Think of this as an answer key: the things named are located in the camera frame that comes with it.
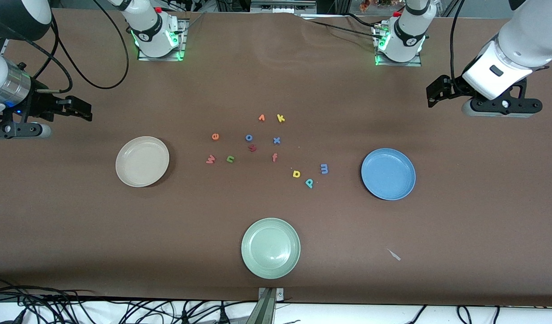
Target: metal cylinder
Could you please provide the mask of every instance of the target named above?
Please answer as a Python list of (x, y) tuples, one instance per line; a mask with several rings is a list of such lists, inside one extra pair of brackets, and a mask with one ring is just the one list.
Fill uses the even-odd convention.
[(0, 87), (0, 103), (14, 107), (27, 97), (31, 80), (29, 74), (20, 70), (14, 63), (6, 59), (8, 76)]

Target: green led light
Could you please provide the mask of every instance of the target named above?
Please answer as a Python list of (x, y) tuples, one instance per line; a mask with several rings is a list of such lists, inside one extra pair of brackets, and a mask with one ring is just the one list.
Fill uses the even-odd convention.
[(170, 42), (171, 46), (177, 45), (177, 41), (173, 41), (173, 39), (170, 37), (170, 33), (166, 33), (166, 36), (168, 37), (168, 41)]
[(132, 37), (134, 38), (134, 44), (136, 47), (140, 47), (140, 45), (138, 45), (138, 39), (136, 39), (136, 35), (134, 35), (134, 33), (132, 33)]

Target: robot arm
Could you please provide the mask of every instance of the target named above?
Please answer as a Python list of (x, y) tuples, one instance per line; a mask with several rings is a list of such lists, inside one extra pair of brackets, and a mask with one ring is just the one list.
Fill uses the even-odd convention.
[(148, 57), (159, 58), (178, 47), (178, 19), (159, 10), (156, 12), (150, 0), (108, 0), (126, 18), (140, 50)]
[[(52, 12), (47, 0), (0, 0), (0, 38), (37, 41), (49, 29)], [(0, 138), (48, 137), (50, 127), (29, 123), (29, 117), (53, 121), (54, 115), (91, 121), (91, 105), (74, 97), (57, 98), (46, 85), (0, 56)], [(20, 121), (14, 121), (19, 115)]]
[(422, 48), (435, 16), (434, 0), (407, 0), (402, 15), (386, 22), (391, 32), (378, 49), (392, 61), (410, 61)]
[[(526, 77), (552, 60), (552, 0), (526, 0), (512, 8), (512, 19), (461, 76), (440, 76), (426, 88), (429, 107), (469, 95), (462, 110), (471, 116), (529, 117), (542, 109), (541, 101), (525, 98)], [(513, 88), (520, 90), (517, 97), (510, 94)]]

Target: black cable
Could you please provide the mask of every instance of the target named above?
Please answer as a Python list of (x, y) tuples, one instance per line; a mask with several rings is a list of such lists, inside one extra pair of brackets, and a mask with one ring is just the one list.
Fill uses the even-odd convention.
[(498, 315), (500, 315), (500, 306), (496, 306), (496, 315), (494, 315), (494, 320), (492, 321), (492, 324), (496, 324), (496, 321), (498, 320)]
[(336, 0), (332, 1), (332, 4), (330, 4), (330, 8), (328, 8), (327, 12), (325, 14), (329, 14), (330, 10), (332, 10), (332, 7), (336, 4)]
[(88, 314), (88, 312), (86, 311), (86, 308), (84, 307), (84, 305), (82, 304), (82, 302), (80, 301), (80, 297), (78, 296), (77, 291), (73, 291), (73, 293), (74, 293), (74, 297), (76, 297), (76, 302), (78, 303), (78, 305), (80, 306), (80, 308), (82, 308), (82, 311), (84, 312), (84, 314), (86, 314), (87, 318), (88, 318), (92, 323), (95, 323), (94, 320), (92, 319), (92, 317), (90, 316), (90, 314)]
[(348, 28), (344, 28), (344, 27), (339, 27), (339, 26), (335, 26), (335, 25), (330, 25), (330, 24), (325, 24), (323, 22), (319, 22), (319, 21), (313, 21), (313, 20), (310, 20), (311, 22), (315, 23), (315, 24), (318, 24), (318, 25), (322, 25), (322, 26), (327, 26), (327, 27), (332, 27), (332, 28), (335, 28), (335, 29), (341, 29), (342, 31), (347, 31), (347, 32), (350, 32), (350, 33), (356, 33), (356, 34), (360, 34), (360, 35), (366, 35), (366, 36), (369, 36), (369, 37), (373, 37), (373, 38), (382, 38), (382, 36), (380, 35), (372, 35), (370, 33), (363, 33), (363, 32), (360, 32), (360, 31), (354, 31), (352, 29), (348, 29)]
[(64, 72), (64, 74), (66, 74), (66, 78), (68, 79), (68, 87), (66, 87), (66, 89), (64, 89), (64, 90), (58, 90), (57, 94), (65, 94), (66, 92), (72, 90), (72, 87), (74, 86), (74, 82), (72, 81), (72, 76), (70, 76), (68, 70), (66, 70), (66, 68), (60, 63), (60, 61), (58, 61), (58, 59), (56, 59), (52, 54), (48, 53), (48, 51), (46, 51), (45, 49), (40, 47), (37, 43), (34, 43), (33, 41), (25, 38), (24, 35), (21, 35), (17, 31), (15, 31), (14, 29), (11, 29), (6, 24), (0, 22), (0, 27), (4, 27), (4, 29), (9, 31), (12, 35), (14, 35), (14, 37), (19, 38), (19, 39), (25, 41), (26, 43), (29, 43), (29, 45), (32, 45), (35, 49), (37, 49), (40, 52), (44, 53), (49, 59), (54, 61), (54, 63), (56, 63), (58, 65), (58, 67), (60, 67), (60, 69), (62, 70), (62, 72)]
[[(60, 37), (58, 36), (58, 26), (56, 25), (55, 20), (52, 20), (51, 28), (52, 28), (52, 31), (54, 32), (54, 46), (52, 47), (52, 51), (50, 52), (50, 54), (54, 56), (56, 55), (56, 50), (58, 49), (58, 43), (60, 42)], [(42, 66), (38, 70), (38, 72), (34, 74), (33, 78), (37, 79), (40, 76), (40, 74), (48, 67), (48, 64), (50, 64), (51, 61), (52, 61), (51, 58), (47, 58), (44, 64), (42, 64)]]
[[(98, 298), (98, 299), (100, 299), (100, 300), (103, 300), (103, 301), (108, 302), (108, 303), (111, 303), (111, 304), (120, 304), (120, 305), (122, 305), (122, 304), (128, 304), (128, 305), (130, 305), (130, 304), (132, 303), (132, 302), (130, 302), (130, 301), (126, 301), (126, 302), (125, 302), (125, 301), (122, 301), (122, 302), (121, 302), (121, 301), (117, 301), (117, 302), (116, 302), (116, 301), (109, 300), (109, 299), (105, 299), (105, 298), (102, 298), (102, 297), (95, 297), (95, 298)], [(145, 310), (153, 310), (152, 308), (149, 308), (149, 307), (144, 307), (144, 306), (138, 306), (138, 307), (139, 307), (139, 308), (142, 308), (142, 309), (145, 309)], [(177, 319), (177, 320), (180, 320), (180, 319), (181, 319), (181, 317), (177, 317), (177, 316), (175, 315), (175, 313), (174, 313), (174, 315), (170, 315), (170, 314), (168, 314), (167, 312), (164, 312), (164, 311), (153, 310), (153, 312), (156, 312), (156, 313), (159, 313), (159, 314), (162, 314), (162, 315), (167, 315), (167, 316), (169, 316), (169, 317), (171, 317), (171, 318), (174, 318), (174, 319)]]
[(205, 14), (206, 14), (205, 12), (204, 12), (204, 13), (201, 13), (200, 16), (198, 16), (198, 17), (194, 20), (194, 22), (192, 22), (191, 24), (188, 24), (188, 27), (187, 27), (187, 28), (184, 28), (184, 29), (182, 29), (181, 31), (177, 31), (177, 32), (175, 31), (174, 33), (175, 33), (176, 35), (179, 35), (179, 34), (181, 34), (181, 33), (185, 33), (186, 31), (188, 31), (188, 29), (190, 29), (190, 27), (192, 27), (193, 25), (196, 24), (196, 21), (198, 21), (198, 19), (204, 17)]
[(163, 319), (164, 316), (163, 316), (162, 314), (159, 314), (159, 313), (153, 314), (153, 312), (155, 312), (155, 310), (156, 310), (157, 308), (160, 308), (160, 307), (162, 307), (162, 306), (164, 306), (165, 304), (168, 304), (168, 303), (171, 303), (171, 300), (167, 300), (167, 301), (163, 302), (162, 304), (159, 304), (158, 306), (152, 308), (150, 311), (146, 312), (146, 314), (144, 314), (144, 316), (138, 318), (138, 319), (136, 320), (136, 324), (139, 324), (140, 322), (142, 322), (142, 320), (144, 320), (145, 318), (148, 318), (148, 317), (150, 317), (150, 316), (152, 316), (152, 315), (160, 315), (160, 316), (162, 316), (162, 322), (164, 322), (164, 319)]
[(227, 304), (227, 305), (224, 305), (224, 306), (221, 306), (221, 305), (216, 305), (216, 306), (212, 306), (210, 308), (208, 308), (207, 310), (204, 310), (202, 312), (199, 312), (198, 314), (194, 314), (192, 317), (196, 317), (204, 312), (208, 312), (206, 314), (204, 314), (203, 316), (200, 316), (200, 318), (198, 318), (197, 320), (195, 320), (194, 322), (192, 322), (191, 324), (197, 324), (197, 322), (200, 322), (202, 320), (202, 318), (205, 318), (206, 316), (214, 313), (214, 312), (217, 312), (219, 311), (220, 309), (222, 308), (226, 308), (226, 307), (229, 307), (229, 306), (232, 306), (232, 305), (237, 305), (237, 304), (243, 304), (243, 303), (257, 303), (258, 301), (257, 300), (243, 300), (243, 301), (236, 301), (234, 303), (231, 303), (231, 304)]
[(58, 314), (58, 312), (56, 310), (54, 310), (54, 308), (42, 298), (36, 297), (35, 295), (27, 295), (25, 293), (17, 293), (17, 292), (10, 292), (10, 291), (0, 292), (0, 295), (11, 295), (11, 296), (23, 297), (24, 298), (23, 305), (25, 307), (27, 307), (27, 304), (25, 302), (26, 299), (28, 299), (32, 302), (36, 302), (37, 305), (44, 306), (44, 307), (48, 308), (48, 310), (54, 316), (54, 323), (60, 322), (61, 324), (66, 324), (66, 321), (64, 320), (64, 318), (60, 314)]
[[(134, 315), (135, 312), (137, 312), (141, 309), (140, 307), (136, 307), (136, 306), (140, 305), (142, 303), (143, 303), (142, 301), (140, 301), (138, 304), (130, 303), (130, 305), (132, 305), (134, 307), (132, 307), (130, 310), (128, 310), (128, 311), (126, 311), (126, 313), (124, 313), (124, 316), (122, 316), (122, 318), (121, 318), (120, 322), (118, 322), (118, 324), (125, 324), (126, 320), (128, 320), (128, 318), (130, 318), (130, 316)], [(152, 301), (144, 301), (144, 304), (142, 304), (142, 306), (147, 306), (150, 303), (152, 303)]]
[[(66, 293), (68, 291), (61, 291), (59, 289), (53, 289), (53, 288), (44, 288), (44, 287), (38, 287), (38, 286), (31, 286), (31, 285), (12, 285), (12, 283), (9, 283), (8, 281), (5, 281), (5, 280), (2, 280), (0, 279), (0, 282), (2, 283), (5, 283), (8, 285), (8, 287), (3, 287), (3, 288), (0, 288), (0, 293), (6, 293), (7, 290), (10, 290), (10, 289), (14, 289), (16, 290), (18, 293), (21, 293), (23, 295), (27, 295), (27, 296), (31, 296), (27, 293), (27, 289), (33, 289), (33, 290), (41, 290), (41, 291), (48, 291), (48, 292), (51, 292), (51, 293), (57, 293), (59, 294), (60, 296), (64, 297), (64, 299), (69, 302), (70, 299), (69, 299), (69, 295)], [(76, 293), (76, 291), (69, 291), (71, 293), (74, 293), (76, 296), (78, 295)], [(27, 310), (29, 310), (31, 313), (35, 314), (37, 316), (37, 320), (38, 322), (40, 322), (40, 320), (44, 320), (44, 322), (47, 322), (36, 310), (36, 305), (32, 305), (32, 307), (34, 309), (31, 309), (30, 308), (30, 304), (27, 304), (25, 303), (25, 308)], [(48, 308), (51, 308), (51, 305), (49, 303), (47, 303), (46, 305)], [(76, 317), (76, 312), (74, 311), (74, 308), (70, 305), (70, 309), (72, 310), (72, 314), (74, 314), (74, 316), (72, 317), (72, 315), (70, 314), (70, 312), (68, 311), (67, 307), (65, 304), (62, 304), (62, 306), (64, 307), (64, 310), (66, 311), (66, 314), (68, 315), (68, 317), (70, 318), (70, 320), (74, 323), (77, 323), (78, 320), (77, 320), (77, 317)], [(62, 317), (63, 319), (63, 316), (62, 316), (62, 311), (63, 310), (60, 310), (58, 305), (56, 305), (56, 310), (58, 311), (58, 315)], [(88, 316), (88, 318), (90, 318), (90, 316), (87, 314), (87, 311), (85, 309), (83, 309), (83, 311), (86, 313), (86, 315)]]
[(454, 20), (452, 21), (452, 28), (450, 29), (450, 78), (451, 82), (455, 89), (457, 89), (461, 94), (465, 96), (469, 96), (464, 90), (458, 87), (458, 85), (455, 82), (455, 75), (454, 75), (454, 31), (455, 31), (455, 24), (458, 20), (459, 11), (462, 10), (462, 6), (465, 0), (461, 0), (459, 3), (458, 9), (454, 15)]
[[(463, 317), (459, 314), (459, 310), (460, 308), (463, 308), (465, 311), (466, 311), (466, 314), (467, 314), (467, 322), (463, 319)], [(467, 310), (467, 307), (466, 306), (456, 306), (456, 314), (458, 315), (458, 318), (459, 320), (461, 320), (461, 322), (463, 324), (471, 324), (471, 316), (470, 316), (470, 312)]]
[(112, 19), (112, 17), (110, 17), (110, 15), (106, 12), (106, 10), (104, 10), (104, 8), (102, 8), (102, 6), (97, 2), (97, 0), (92, 0), (97, 6), (98, 8), (103, 12), (103, 14), (105, 14), (105, 16), (109, 19), (109, 21), (112, 23), (112, 25), (114, 26), (114, 28), (116, 29), (116, 31), (118, 32), (118, 35), (120, 37), (120, 40), (122, 42), (122, 45), (124, 46), (124, 53), (126, 54), (126, 71), (124, 71), (124, 75), (122, 76), (122, 78), (116, 82), (114, 85), (111, 85), (111, 86), (99, 86), (97, 84), (95, 84), (94, 82), (90, 81), (83, 73), (82, 71), (80, 71), (80, 69), (78, 68), (78, 66), (76, 65), (76, 62), (74, 62), (74, 60), (72, 59), (72, 57), (70, 56), (70, 54), (68, 53), (68, 50), (66, 49), (66, 47), (64, 46), (64, 43), (62, 43), (62, 39), (60, 39), (60, 37), (58, 36), (58, 38), (60, 39), (59, 43), (60, 43), (60, 47), (62, 48), (62, 50), (64, 50), (64, 53), (66, 53), (66, 57), (68, 57), (68, 60), (70, 61), (70, 63), (72, 63), (72, 66), (74, 66), (74, 69), (76, 69), (76, 72), (78, 72), (78, 74), (88, 83), (90, 84), (91, 86), (97, 88), (97, 89), (101, 89), (101, 90), (110, 90), (110, 89), (113, 89), (115, 88), (116, 86), (119, 86), (122, 82), (124, 82), (124, 80), (126, 79), (126, 76), (128, 76), (128, 70), (130, 69), (130, 57), (128, 55), (128, 47), (126, 46), (126, 41), (124, 40), (124, 36), (122, 36), (122, 33), (120, 31), (120, 29), (118, 29), (118, 26), (116, 25), (116, 23), (114, 22), (114, 20)]
[(416, 324), (418, 318), (420, 318), (420, 315), (422, 315), (422, 312), (426, 309), (426, 307), (428, 307), (428, 305), (422, 306), (418, 311), (418, 313), (416, 313), (416, 316), (414, 317), (414, 319), (411, 320), (411, 322), (408, 322), (408, 324)]
[(18, 297), (6, 297), (6, 298), (2, 298), (0, 299), (0, 302), (5, 302), (6, 300), (12, 300), (12, 299), (18, 299)]
[(203, 304), (207, 303), (208, 301), (205, 300), (205, 301), (201, 301), (200, 303), (196, 304), (196, 306), (190, 308), (190, 310), (188, 310), (188, 317), (192, 316), (194, 314), (194, 312), (200, 307), (202, 306)]
[(346, 13), (341, 13), (342, 16), (350, 16), (352, 18), (354, 18), (356, 21), (358, 21), (360, 24), (364, 25), (364, 26), (368, 26), (368, 27), (373, 27), (375, 23), (373, 24), (370, 24), (369, 22), (366, 22), (364, 20), (361, 20), (358, 16), (356, 16), (355, 14), (353, 13), (349, 13), (349, 12), (346, 12)]
[(222, 308), (220, 309), (220, 320), (218, 320), (218, 324), (231, 324), (230, 318), (226, 314), (226, 307), (224, 306), (224, 300), (222, 300), (222, 303), (220, 304)]

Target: wire bundle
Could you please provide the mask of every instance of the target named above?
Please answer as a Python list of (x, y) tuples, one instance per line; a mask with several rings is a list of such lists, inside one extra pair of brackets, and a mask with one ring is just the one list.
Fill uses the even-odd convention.
[[(15, 300), (18, 306), (25, 308), (23, 312), (29, 312), (36, 316), (38, 324), (97, 324), (84, 307), (84, 304), (90, 301), (104, 301), (112, 304), (127, 305), (126, 311), (118, 324), (129, 324), (130, 318), (142, 311), (145, 311), (145, 314), (139, 317), (135, 321), (135, 324), (141, 324), (143, 320), (152, 316), (159, 316), (162, 319), (162, 324), (197, 324), (203, 318), (206, 318), (206, 316), (216, 311), (223, 311), (226, 307), (255, 302), (254, 300), (237, 301), (229, 304), (222, 302), (220, 305), (210, 306), (198, 311), (208, 301), (199, 302), (187, 309), (190, 301), (185, 300), (181, 314), (176, 314), (173, 303), (176, 301), (180, 302), (181, 300), (146, 299), (140, 301), (115, 301), (103, 297), (83, 297), (78, 295), (78, 292), (82, 291), (76, 289), (60, 290), (31, 285), (14, 285), (2, 279), (0, 279), (0, 283), (6, 285), (6, 287), (0, 288), (0, 302)], [(43, 294), (35, 295), (28, 291), (39, 291)], [(165, 311), (165, 306), (170, 306), (169, 309), (171, 311)], [(78, 309), (85, 315), (82, 322), (76, 315), (76, 310)], [(51, 320), (44, 316), (41, 310), (48, 311), (51, 314)]]
[(76, 62), (74, 62), (74, 60), (72, 59), (72, 57), (70, 57), (70, 54), (68, 53), (68, 50), (66, 49), (66, 47), (64, 46), (64, 43), (62, 43), (62, 39), (60, 39), (60, 35), (58, 33), (58, 25), (56, 24), (56, 19), (54, 18), (54, 15), (52, 14), (52, 24), (51, 24), (51, 29), (54, 33), (54, 47), (52, 48), (52, 51), (51, 53), (48, 53), (48, 51), (46, 51), (45, 49), (43, 49), (42, 47), (40, 47), (37, 43), (34, 43), (33, 41), (27, 39), (24, 35), (21, 35), (20, 33), (18, 33), (17, 31), (15, 31), (14, 29), (8, 27), (6, 24), (2, 23), (0, 21), (0, 26), (3, 27), (4, 29), (6, 29), (8, 32), (10, 32), (12, 35), (14, 35), (15, 38), (17, 39), (20, 39), (22, 41), (25, 41), (26, 43), (29, 43), (29, 45), (33, 46), (35, 49), (39, 50), (41, 53), (43, 53), (44, 55), (46, 55), (48, 58), (46, 59), (46, 61), (44, 62), (44, 64), (39, 68), (39, 70), (35, 73), (34, 75), (34, 78), (37, 78), (38, 76), (40, 76), (40, 74), (46, 69), (46, 67), (48, 66), (48, 64), (53, 61), (54, 63), (56, 63), (58, 65), (58, 67), (60, 67), (60, 69), (62, 70), (62, 72), (64, 72), (64, 74), (66, 75), (66, 79), (68, 79), (68, 87), (66, 87), (65, 89), (63, 90), (56, 90), (54, 91), (55, 93), (57, 94), (65, 94), (66, 92), (72, 90), (72, 87), (74, 86), (74, 82), (72, 80), (72, 76), (70, 76), (70, 73), (68, 72), (68, 70), (64, 67), (64, 65), (58, 61), (57, 58), (54, 57), (54, 55), (56, 54), (56, 50), (58, 49), (58, 45), (60, 45), (60, 47), (62, 48), (62, 50), (64, 51), (64, 53), (66, 53), (66, 57), (68, 57), (68, 60), (70, 60), (70, 63), (72, 63), (72, 66), (74, 66), (74, 69), (76, 69), (76, 72), (78, 72), (78, 74), (80, 74), (80, 76), (86, 81), (88, 82), (89, 84), (91, 84), (91, 86), (94, 86), (95, 88), (98, 88), (98, 89), (102, 89), (102, 90), (109, 90), (109, 89), (113, 89), (115, 88), (116, 86), (119, 86), (123, 81), (124, 79), (126, 79), (126, 76), (128, 75), (128, 70), (130, 69), (130, 57), (128, 55), (128, 49), (126, 47), (126, 42), (124, 40), (124, 37), (122, 36), (122, 33), (120, 32), (120, 29), (118, 29), (116, 23), (114, 22), (114, 20), (112, 20), (112, 17), (110, 17), (110, 15), (102, 8), (102, 6), (97, 2), (97, 0), (92, 0), (97, 6), (98, 8), (103, 12), (103, 14), (105, 14), (105, 16), (110, 20), (110, 22), (112, 23), (112, 25), (114, 26), (114, 28), (116, 29), (116, 31), (118, 32), (118, 35), (120, 37), (120, 40), (122, 42), (122, 45), (124, 46), (124, 53), (126, 54), (126, 71), (124, 72), (124, 75), (122, 76), (122, 78), (116, 82), (114, 85), (111, 85), (111, 86), (99, 86), (97, 84), (95, 84), (94, 82), (91, 82), (81, 71), (80, 69), (78, 68), (78, 66), (76, 65)]

